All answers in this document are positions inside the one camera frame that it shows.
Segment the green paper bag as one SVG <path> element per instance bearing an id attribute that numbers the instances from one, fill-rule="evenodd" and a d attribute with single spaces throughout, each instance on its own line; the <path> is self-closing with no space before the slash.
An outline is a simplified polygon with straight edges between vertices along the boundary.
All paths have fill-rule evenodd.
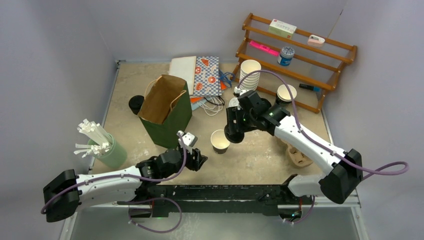
<path id="1" fill-rule="evenodd" d="M 155 145 L 175 148 L 178 131 L 185 131 L 192 117 L 187 82 L 168 74 L 151 81 L 137 116 Z"/>

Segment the dark takeout coffee cup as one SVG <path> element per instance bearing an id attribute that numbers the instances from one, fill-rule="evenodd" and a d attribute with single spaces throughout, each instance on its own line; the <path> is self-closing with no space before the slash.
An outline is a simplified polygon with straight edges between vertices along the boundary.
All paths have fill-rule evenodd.
<path id="1" fill-rule="evenodd" d="M 227 152 L 231 142 L 226 138 L 223 129 L 215 130 L 210 136 L 210 143 L 215 153 L 224 154 Z"/>

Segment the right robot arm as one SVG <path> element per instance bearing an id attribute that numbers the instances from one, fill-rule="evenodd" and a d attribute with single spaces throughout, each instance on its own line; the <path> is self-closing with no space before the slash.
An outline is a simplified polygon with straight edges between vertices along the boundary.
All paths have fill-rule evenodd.
<path id="1" fill-rule="evenodd" d="M 363 180 L 363 172 L 353 164 L 361 164 L 362 156 L 355 149 L 345 151 L 325 141 L 302 126 L 284 107 L 271 104 L 252 90 L 237 97 L 237 104 L 226 108 L 225 137 L 234 144 L 241 143 L 245 134 L 264 131 L 285 141 L 312 160 L 322 171 L 316 175 L 289 177 L 280 196 L 288 204 L 302 196 L 325 196 L 343 204 Z"/>

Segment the single black coffee lid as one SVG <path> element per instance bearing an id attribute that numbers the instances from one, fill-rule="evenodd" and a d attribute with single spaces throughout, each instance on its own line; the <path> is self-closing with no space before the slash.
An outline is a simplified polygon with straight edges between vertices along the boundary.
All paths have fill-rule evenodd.
<path id="1" fill-rule="evenodd" d="M 244 133 L 239 133 L 239 132 L 230 133 L 230 130 L 227 126 L 225 126 L 225 128 L 224 128 L 224 136 L 229 142 L 231 142 L 233 144 L 239 144 L 245 138 Z"/>

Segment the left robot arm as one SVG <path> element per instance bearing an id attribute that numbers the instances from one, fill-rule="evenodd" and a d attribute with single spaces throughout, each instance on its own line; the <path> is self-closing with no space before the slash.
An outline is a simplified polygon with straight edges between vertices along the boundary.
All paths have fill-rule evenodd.
<path id="1" fill-rule="evenodd" d="M 149 199 L 147 188 L 174 179 L 184 168 L 198 171 L 208 160 L 198 148 L 168 149 L 125 169 L 100 174 L 76 174 L 73 169 L 61 172 L 43 188 L 41 214 L 48 223 L 71 217 L 87 207 L 110 202 Z"/>

